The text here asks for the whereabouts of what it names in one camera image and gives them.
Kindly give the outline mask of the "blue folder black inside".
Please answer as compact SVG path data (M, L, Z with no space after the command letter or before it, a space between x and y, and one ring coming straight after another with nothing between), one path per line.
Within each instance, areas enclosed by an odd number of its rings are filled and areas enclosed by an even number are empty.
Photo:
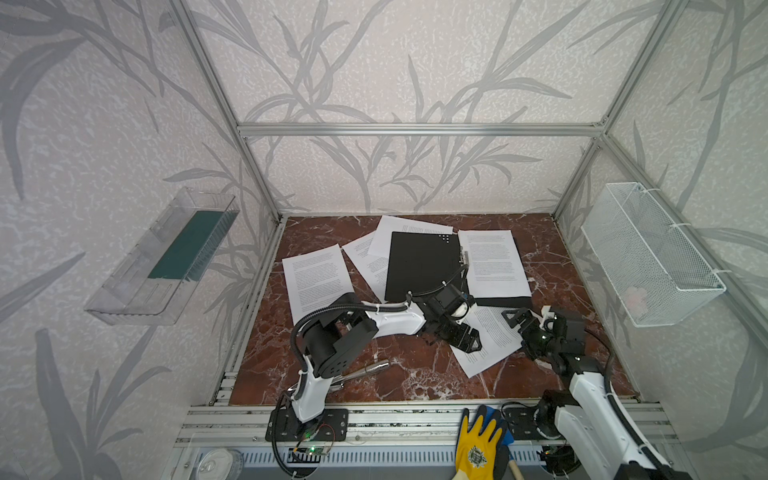
M470 294L485 307L531 308L530 299L476 299L467 281L468 254L462 250L457 234L392 234L385 300L400 302L408 292L426 293L443 284L452 284Z

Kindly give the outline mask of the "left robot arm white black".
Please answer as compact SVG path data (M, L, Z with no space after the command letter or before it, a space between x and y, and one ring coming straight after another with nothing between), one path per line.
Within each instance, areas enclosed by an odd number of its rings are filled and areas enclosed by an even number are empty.
M289 394L295 417L301 423L319 418L332 380L376 338L428 334L465 353L481 350L479 331L464 322L474 305L469 293L445 284L426 295L408 294L399 303L374 304L344 293L305 315L290 337L300 364L298 386Z

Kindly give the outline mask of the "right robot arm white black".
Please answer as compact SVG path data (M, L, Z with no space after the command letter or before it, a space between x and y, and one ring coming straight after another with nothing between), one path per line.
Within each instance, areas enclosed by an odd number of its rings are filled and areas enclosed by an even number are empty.
M547 362L564 388L547 390L535 405L501 406L516 440L555 441L540 453L554 477L583 467L592 479L689 479L641 432L612 386L616 356L582 315L554 309L538 318L530 309L502 317L522 338L533 361Z

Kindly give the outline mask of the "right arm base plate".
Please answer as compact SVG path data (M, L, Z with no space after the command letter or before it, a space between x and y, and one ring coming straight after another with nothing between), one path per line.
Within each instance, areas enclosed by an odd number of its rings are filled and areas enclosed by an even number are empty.
M539 409L534 405L505 404L501 408L501 413L516 442L532 441L554 444L568 442L553 423L549 424L544 419L540 421Z

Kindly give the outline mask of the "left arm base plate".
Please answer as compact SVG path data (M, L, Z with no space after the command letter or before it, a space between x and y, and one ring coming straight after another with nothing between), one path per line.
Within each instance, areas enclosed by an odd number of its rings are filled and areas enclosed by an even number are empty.
M317 418L301 422L292 407L283 407L271 412L265 440L267 442L344 441L348 420L347 409L325 409Z

